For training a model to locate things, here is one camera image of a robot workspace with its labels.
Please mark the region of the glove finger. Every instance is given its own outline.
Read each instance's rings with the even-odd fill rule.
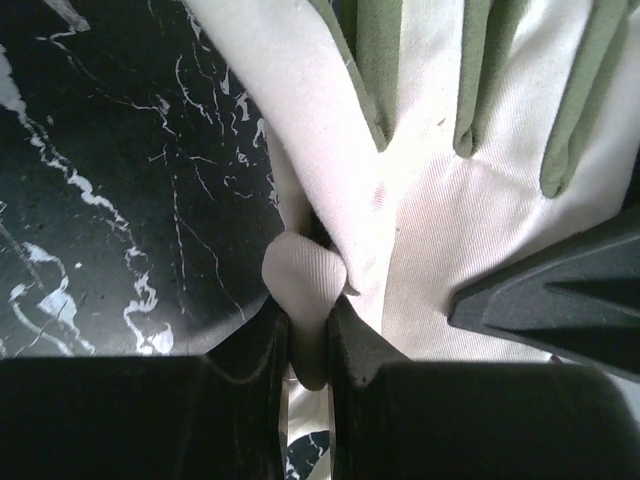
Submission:
[[[327,382],[327,328],[344,289],[347,271],[340,256],[297,233],[280,234],[269,245],[262,278],[291,319],[291,365],[306,388]]]
[[[375,263],[377,148],[331,32],[306,1],[189,0],[271,124],[356,290]]]
[[[567,188],[599,137],[591,127],[627,40],[626,3],[526,5],[474,161],[548,198]]]

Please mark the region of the black plastic part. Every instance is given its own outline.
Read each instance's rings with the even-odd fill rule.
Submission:
[[[640,205],[458,292],[449,324],[640,381]]]
[[[333,479],[640,478],[640,438],[595,369],[410,362],[348,301],[329,320]]]
[[[284,478],[288,321],[208,355],[0,362],[2,478]]]

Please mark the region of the white marble vein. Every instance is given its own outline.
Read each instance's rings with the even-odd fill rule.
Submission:
[[[258,148],[258,139],[262,137],[263,140],[266,140],[266,132],[264,129],[264,118],[259,118],[256,122],[256,134],[253,136],[253,148]]]
[[[160,15],[156,15],[156,11],[153,9],[151,5],[151,0],[147,0],[147,10],[149,10],[149,14],[158,21],[158,26],[160,27],[160,33],[164,35],[164,24],[162,23],[162,17]]]
[[[196,46],[195,43],[191,43],[191,47],[193,49],[193,59],[196,62],[196,66],[198,67],[198,72],[200,72],[200,75],[202,75],[204,78],[209,79],[209,81],[211,82],[211,98],[213,100],[213,106],[214,106],[214,111],[215,111],[215,115],[216,115],[216,120],[218,121],[218,124],[220,125],[220,130],[222,133],[222,137],[224,138],[224,122],[222,121],[222,117],[220,115],[220,105],[218,105],[218,95],[216,93],[216,83],[215,80],[207,75],[206,73],[203,72],[202,70],[202,65],[200,65],[200,60],[198,60],[198,54],[196,52]]]
[[[214,162],[213,160],[209,160],[208,158],[201,157],[200,155],[190,155],[187,157],[189,160],[196,160],[199,162],[209,163],[211,165],[217,165],[218,162]]]
[[[241,165],[245,167],[249,167],[249,157],[247,157],[244,153],[240,151],[240,147],[236,147],[236,160]]]
[[[171,189],[173,190],[173,225],[176,230],[176,239],[178,241],[178,250],[180,252],[180,273],[182,274],[182,290],[186,292],[187,274],[185,271],[184,245],[182,244],[182,233],[180,231],[182,218],[180,217],[180,211],[178,210],[178,191],[176,190],[176,178],[177,177],[175,175],[171,175]]]
[[[149,341],[151,345],[163,355],[170,353],[173,348],[173,330],[171,329],[171,325],[165,322],[164,330],[155,335],[151,335]]]
[[[285,473],[287,475],[287,479],[290,478],[291,480],[300,480],[300,474],[296,470],[296,467],[294,467],[293,464],[291,463],[289,456],[287,456],[287,465],[285,467]]]
[[[18,256],[18,258],[20,259],[20,261],[22,262],[22,264],[26,267],[27,271],[29,272],[32,282],[30,285],[25,285],[23,283],[20,283],[18,285],[16,285],[12,290],[11,293],[9,295],[9,306],[11,307],[11,310],[13,311],[15,317],[18,319],[18,321],[24,325],[25,327],[27,327],[29,330],[31,330],[33,333],[36,334],[35,339],[31,342],[31,344],[26,345],[24,347],[22,347],[17,353],[19,354],[22,350],[24,350],[25,348],[29,348],[33,345],[35,345],[38,340],[43,339],[47,342],[52,343],[53,345],[55,345],[58,350],[60,351],[60,353],[62,355],[65,356],[73,356],[73,352],[71,350],[71,348],[69,348],[69,346],[63,342],[62,340],[60,340],[59,338],[50,335],[48,333],[46,333],[44,331],[44,328],[46,327],[38,327],[36,326],[22,311],[22,308],[20,307],[20,302],[18,301],[18,299],[20,297],[25,296],[29,289],[31,289],[32,287],[36,287],[38,288],[40,291],[42,291],[45,295],[47,294],[44,284],[42,283],[42,279],[40,278],[40,275],[38,274],[38,272],[35,270],[35,268],[33,267],[32,262],[30,261],[29,257],[27,257],[24,253],[23,248],[20,247],[20,245],[16,242],[16,240],[13,238],[13,236],[11,235],[11,233],[9,233],[9,231],[5,228],[4,224],[2,223],[2,213],[6,210],[7,208],[7,204],[0,201],[0,234],[5,237],[5,239],[9,242],[9,244],[11,245],[13,251],[16,253],[16,255]],[[4,343],[3,343],[3,349],[4,352],[6,354],[6,348],[4,347]]]
[[[238,117],[236,117],[236,114],[233,112],[231,112],[230,115],[231,115],[231,125],[229,125],[229,128],[231,128],[231,131],[235,136],[238,136],[238,129],[236,128],[236,120],[238,119]]]
[[[227,187],[228,189],[230,189],[234,195],[240,197],[240,198],[251,198],[253,197],[252,193],[240,193],[238,192],[234,187],[233,187],[233,183],[237,182],[238,178],[235,177],[234,175],[225,175],[224,179],[222,180],[222,182],[224,183],[224,186]]]
[[[198,234],[195,232],[195,230],[193,230],[193,228],[191,228],[191,226],[189,226],[188,223],[186,223],[184,220],[180,219],[180,222],[182,224],[182,226],[184,228],[186,228],[189,233],[191,233],[191,235],[193,235],[193,237],[196,239],[196,241],[205,249],[207,250],[207,252],[209,252],[209,254],[211,254],[211,256],[213,257],[213,261],[214,261],[214,272],[216,274],[216,279],[218,280],[218,284],[220,285],[220,288],[222,289],[222,292],[225,294],[225,296],[231,301],[231,303],[233,303],[233,305],[236,307],[236,309],[238,310],[238,312],[240,313],[240,318],[242,319],[242,321],[246,321],[245,315],[244,315],[244,310],[243,308],[240,306],[240,304],[229,294],[229,292],[227,291],[227,287],[225,287],[224,282],[222,281],[222,278],[220,277],[220,259],[218,258],[218,255],[216,254],[216,252],[213,251],[213,249],[207,245],[204,241],[202,241],[202,239],[198,236]]]
[[[271,187],[269,191],[269,203],[280,212],[280,201],[278,199],[278,191],[276,190],[276,181],[273,178],[273,173],[267,175],[267,182],[269,182],[269,186]]]
[[[69,32],[69,34],[74,34],[75,31],[73,31],[73,27],[71,27],[71,29],[72,30]],[[65,52],[70,63],[74,66],[79,65],[81,70],[83,70],[85,73],[91,76],[80,62],[75,61],[71,57],[72,55],[71,52],[66,47],[64,47],[64,45],[54,40],[55,37],[56,35],[53,35],[49,39],[52,41],[52,43],[58,45]],[[130,245],[126,250],[125,260],[127,263],[127,268],[133,274],[135,279],[133,288],[137,294],[137,298],[131,300],[129,305],[124,308],[123,318],[128,328],[136,337],[136,351],[141,354],[151,354],[153,353],[153,346],[152,346],[154,345],[153,342],[155,341],[157,343],[157,339],[154,340],[154,338],[156,337],[151,336],[148,339],[146,339],[142,335],[142,332],[140,331],[140,329],[136,327],[136,325],[132,320],[133,314],[148,315],[155,308],[158,302],[156,298],[156,290],[149,285],[149,271],[147,270],[144,272],[140,272],[135,268],[133,268],[131,264],[131,258],[133,258],[134,256],[145,256],[145,255],[142,252],[140,252],[140,250],[138,249],[138,247],[136,246],[133,240],[133,234],[129,227],[129,222],[127,222],[127,220],[119,213],[119,211],[116,209],[113,203],[107,198],[103,197],[102,195],[97,195],[94,193],[93,185],[91,184],[89,179],[80,175],[78,170],[73,166],[73,164],[65,156],[63,156],[57,151],[55,145],[49,138],[49,135],[47,131],[44,129],[44,127],[42,127],[42,125],[35,122],[33,119],[31,119],[27,115],[27,105],[22,100],[20,91],[18,87],[15,85],[15,83],[13,82],[13,79],[11,77],[11,71],[12,71],[11,65],[9,64],[9,61],[4,55],[5,52],[6,50],[4,49],[4,47],[0,45],[0,105],[2,105],[7,110],[16,113],[18,117],[18,121],[30,136],[29,142],[38,150],[41,163],[43,163],[44,165],[50,168],[54,168],[60,171],[66,183],[68,185],[72,185],[76,187],[80,191],[80,198],[82,199],[83,202],[85,202],[87,205],[98,208],[102,214],[106,213],[108,218],[105,219],[105,222],[111,225],[113,229],[124,234],[127,243],[129,243]],[[131,105],[134,106],[134,108],[150,109],[150,110],[156,111],[163,118],[163,121],[164,121],[163,126],[166,127],[167,126],[166,114],[169,110],[169,104],[166,100],[164,100],[159,95],[157,96],[157,98],[159,100],[159,104],[154,107],[139,107],[135,105],[133,102],[131,102]],[[67,298],[68,296],[68,294],[66,294],[67,285],[68,285],[68,278],[66,280],[66,283],[65,281],[61,282],[60,286],[58,287],[57,294],[53,297],[46,297],[48,300],[44,301],[44,303],[41,303],[39,305],[39,308],[42,311],[45,311],[46,313],[49,313],[49,314],[51,314],[51,312],[59,308],[59,311],[57,313],[58,319],[62,322],[65,322],[65,324],[69,328],[71,328],[72,331],[74,331],[72,326],[73,325],[72,320],[73,320],[73,316],[75,316],[75,313],[77,312],[77,308],[75,307],[75,303],[71,304],[69,301],[69,298]],[[19,306],[19,302],[17,301],[17,299],[21,295],[24,295],[24,293],[26,292],[26,289],[27,289],[26,286],[24,286],[24,288],[22,289],[20,288],[14,289],[11,295],[10,304],[18,320],[20,320],[25,326],[27,326],[27,328],[30,328],[31,330],[34,330],[35,328],[36,330],[38,330],[38,327],[35,327],[35,325],[33,325],[22,313],[22,310],[20,309],[20,306]],[[51,335],[48,335],[44,331],[40,331],[40,330],[38,330],[38,333],[45,340],[56,343],[58,345],[58,348],[63,354],[66,355],[67,354],[66,352],[70,351],[69,348],[63,342],[56,339],[55,337],[52,337]],[[167,345],[168,345],[169,339],[170,338],[172,339],[173,337],[172,336],[169,337],[169,335],[165,334],[163,338],[165,340],[163,340],[164,343],[162,343],[162,351],[156,348],[156,351],[158,351],[159,353],[166,353],[171,350],[171,348],[168,348]]]
[[[316,450],[318,451],[318,458],[320,458],[322,455],[324,455],[324,448],[322,448],[320,445],[318,445],[313,440],[313,435],[309,435],[309,443],[311,443],[311,445],[314,446],[316,448]]]
[[[247,92],[242,92],[238,96],[236,96],[236,108],[240,108],[242,110],[242,117],[240,117],[241,122],[246,122],[249,119],[249,106],[247,105],[247,100],[249,99],[249,94]]]
[[[116,103],[133,107],[136,110],[151,110],[153,112],[156,112],[162,120],[162,129],[167,133],[170,133],[173,137],[178,138],[178,134],[171,128],[169,128],[169,121],[167,120],[167,114],[169,113],[169,109],[171,106],[169,105],[169,102],[167,102],[160,95],[156,94],[156,99],[158,100],[158,103],[156,105],[138,105],[131,99],[119,100],[117,98],[110,97],[105,93],[103,93],[103,95]]]
[[[159,158],[162,158],[164,160],[164,163],[167,162],[167,144],[166,143],[162,147],[162,152],[160,152],[155,157],[147,157],[147,160],[149,160],[149,163],[151,163],[151,162],[155,162]]]
[[[230,69],[227,66],[227,71],[224,74],[224,79],[220,82],[220,89],[225,95],[229,95],[229,71]]]
[[[202,179],[202,177],[200,176],[200,169],[198,168],[198,165],[196,165],[194,167],[195,170],[195,174],[196,174],[196,178],[198,179],[198,182],[200,182],[200,186],[202,187],[202,189],[206,192],[207,196],[209,197],[209,199],[213,202],[213,203],[218,203],[216,201],[216,199],[214,198],[214,196],[211,194],[211,191],[209,190],[209,187],[207,187],[207,184],[204,182],[204,180]]]
[[[184,83],[182,83],[182,79],[180,78],[180,62],[181,61],[182,61],[182,55],[180,55],[178,57],[178,60],[176,60],[175,75],[176,75],[176,81],[178,82],[178,85],[180,86],[180,90],[182,91],[182,96],[184,97],[186,103],[194,107],[200,113],[200,116],[205,118],[210,125],[213,125],[213,119],[207,113],[207,107],[205,107],[201,103],[194,102],[189,96],[189,89],[186,87]]]
[[[31,263],[54,263],[60,270],[60,285],[38,303],[38,309],[50,317],[55,318],[56,321],[63,326],[63,331],[71,331],[75,340],[80,343],[85,350],[89,353],[95,353],[96,347],[82,337],[80,330],[75,324],[74,319],[78,313],[78,308],[73,297],[67,293],[69,276],[62,261],[38,245],[24,242],[22,246],[29,253],[29,261]]]
[[[191,30],[193,30],[193,34],[195,35],[196,40],[200,42],[200,35],[202,35],[202,27],[198,24],[198,21],[196,20],[196,16],[193,14],[189,6],[184,2],[182,2],[182,6],[184,7],[184,11],[186,12],[187,18],[189,19],[189,25],[191,25]],[[205,47],[204,45],[202,45],[202,47],[205,50],[208,50],[208,48]]]

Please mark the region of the glove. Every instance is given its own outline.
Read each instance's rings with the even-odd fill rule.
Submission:
[[[326,0],[187,3],[270,125],[286,231],[263,278],[305,386],[326,382],[342,293],[413,359],[548,358],[448,327],[448,305],[619,210],[640,141],[637,2],[345,0],[341,23]],[[305,238],[312,211],[328,249]]]

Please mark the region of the marble countertop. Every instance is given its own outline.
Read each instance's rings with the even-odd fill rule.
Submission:
[[[276,202],[181,2],[0,4],[0,357],[208,351],[266,297]]]

